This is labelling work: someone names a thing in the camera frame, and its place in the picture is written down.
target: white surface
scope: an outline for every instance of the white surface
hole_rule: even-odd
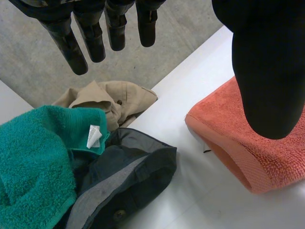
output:
[[[222,27],[154,90],[159,100],[129,127],[178,147],[178,170],[169,187],[122,229],[304,229],[305,182],[253,195],[184,118],[198,101],[234,76],[232,34]]]
[[[0,80],[0,124],[33,109]]]

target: clothing label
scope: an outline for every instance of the clothing label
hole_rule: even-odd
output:
[[[101,136],[102,134],[100,133],[100,127],[98,125],[90,125],[87,148],[99,148]]]

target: beige fabric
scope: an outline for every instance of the beige fabric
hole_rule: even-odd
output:
[[[107,129],[126,127],[157,100],[157,95],[131,82],[91,82],[84,88],[69,88],[53,105],[96,107],[105,111]]]

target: coral towel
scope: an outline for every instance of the coral towel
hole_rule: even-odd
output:
[[[197,103],[185,121],[253,193],[305,178],[305,110],[288,137],[261,137],[247,123],[234,77]]]

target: gray floor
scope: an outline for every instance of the gray floor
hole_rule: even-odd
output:
[[[140,44],[135,7],[126,17],[126,47],[110,49],[104,15],[106,60],[92,63],[73,20],[72,29],[89,71],[74,75],[46,30],[8,0],[0,0],[0,79],[32,106],[50,104],[68,87],[91,82],[125,80],[152,88],[220,27],[211,0],[167,0],[158,11],[157,39],[151,48]]]

